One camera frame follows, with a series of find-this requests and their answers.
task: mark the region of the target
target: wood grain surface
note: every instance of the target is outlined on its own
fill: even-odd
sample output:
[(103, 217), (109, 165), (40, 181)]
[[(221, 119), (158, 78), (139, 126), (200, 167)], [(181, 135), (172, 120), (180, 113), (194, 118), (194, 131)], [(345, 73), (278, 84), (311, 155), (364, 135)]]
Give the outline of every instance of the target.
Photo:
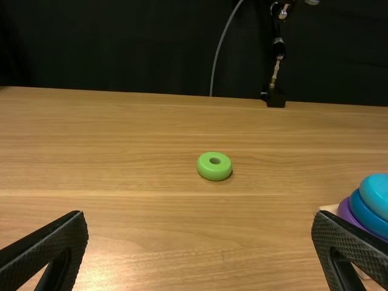
[[(197, 174), (212, 150), (229, 179)], [(313, 214), (387, 161), (382, 107), (6, 87), (0, 248), (77, 209), (74, 290), (328, 290)]]

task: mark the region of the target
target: black curtain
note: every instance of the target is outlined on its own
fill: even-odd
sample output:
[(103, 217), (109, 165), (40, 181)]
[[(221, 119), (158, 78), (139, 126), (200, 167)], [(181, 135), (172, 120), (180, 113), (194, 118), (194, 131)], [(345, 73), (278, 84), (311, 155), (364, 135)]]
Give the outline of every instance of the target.
[[(0, 85), (208, 95), (236, 0), (0, 0)], [(271, 74), (268, 0), (245, 0), (215, 96), (257, 98)], [(282, 24), (288, 100), (388, 105), (386, 0), (298, 2)]]

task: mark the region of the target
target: gray cable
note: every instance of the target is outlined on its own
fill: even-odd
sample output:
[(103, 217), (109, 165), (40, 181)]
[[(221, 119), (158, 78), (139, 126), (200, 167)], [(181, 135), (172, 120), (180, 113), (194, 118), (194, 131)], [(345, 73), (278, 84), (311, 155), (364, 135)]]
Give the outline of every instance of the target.
[(213, 95), (213, 85), (214, 85), (214, 74), (216, 72), (216, 65), (217, 65), (217, 59), (218, 59), (218, 54), (221, 49), (222, 42), (224, 41), (224, 37), (226, 35), (226, 32), (228, 31), (229, 25), (232, 22), (233, 17), (235, 16), (238, 7), (244, 2), (244, 0), (238, 1), (236, 4), (236, 7), (233, 9), (232, 13), (229, 16), (228, 21), (226, 22), (224, 31), (222, 32), (221, 38), (219, 39), (217, 50), (216, 50), (216, 55), (214, 56), (214, 61), (213, 61), (213, 68), (212, 68), (212, 77), (210, 78), (210, 93), (209, 96), (211, 97)]

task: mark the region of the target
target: ring stacking toy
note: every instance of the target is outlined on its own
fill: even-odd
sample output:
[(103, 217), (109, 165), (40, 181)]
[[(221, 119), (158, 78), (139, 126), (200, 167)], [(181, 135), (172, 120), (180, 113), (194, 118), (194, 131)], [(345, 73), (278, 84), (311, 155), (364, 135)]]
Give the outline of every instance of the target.
[[(365, 227), (363, 227), (362, 224), (360, 224), (358, 222), (358, 220), (354, 217), (352, 211), (350, 211), (349, 197), (343, 199), (342, 202), (339, 204), (337, 214), (339, 217), (341, 217), (342, 219), (346, 220), (347, 222), (353, 224), (354, 226), (357, 226), (357, 227), (361, 228), (362, 230), (365, 230), (366, 232), (369, 232), (369, 233), (375, 235), (374, 233), (370, 232)], [(377, 236), (377, 237), (382, 239), (383, 241), (388, 242), (388, 240), (386, 240), (382, 237), (379, 237), (379, 236)]]
[(358, 189), (350, 196), (349, 204), (353, 216), (365, 228), (377, 236), (388, 239), (388, 222), (380, 218), (366, 206)]
[(360, 195), (371, 211), (388, 221), (388, 175), (374, 174), (360, 185)]

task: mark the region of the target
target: blue ring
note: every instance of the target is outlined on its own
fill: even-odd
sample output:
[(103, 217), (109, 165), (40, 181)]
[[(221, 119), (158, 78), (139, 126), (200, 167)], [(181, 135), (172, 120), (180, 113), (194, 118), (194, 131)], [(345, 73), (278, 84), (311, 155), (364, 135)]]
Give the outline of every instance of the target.
[(349, 199), (350, 209), (355, 218), (370, 232), (388, 239), (388, 222), (374, 214), (361, 198), (357, 189)]
[(387, 174), (374, 174), (363, 179), (360, 195), (371, 211), (388, 221)]

